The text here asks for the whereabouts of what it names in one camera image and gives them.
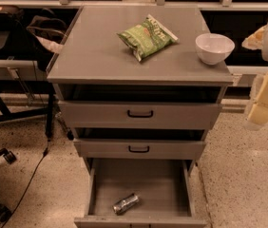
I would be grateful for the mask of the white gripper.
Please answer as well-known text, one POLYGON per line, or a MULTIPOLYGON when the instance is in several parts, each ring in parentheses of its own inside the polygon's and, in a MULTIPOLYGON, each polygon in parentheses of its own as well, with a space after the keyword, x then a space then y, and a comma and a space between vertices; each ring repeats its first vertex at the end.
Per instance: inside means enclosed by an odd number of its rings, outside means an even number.
MULTIPOLYGON (((263 49, 263 34, 265 27, 261 27, 249 35, 241 45, 244 48, 263 49)), ((258 75, 253 82, 250 101, 245 108, 245 127, 249 130, 260 130, 268 123, 268 72, 258 75)))

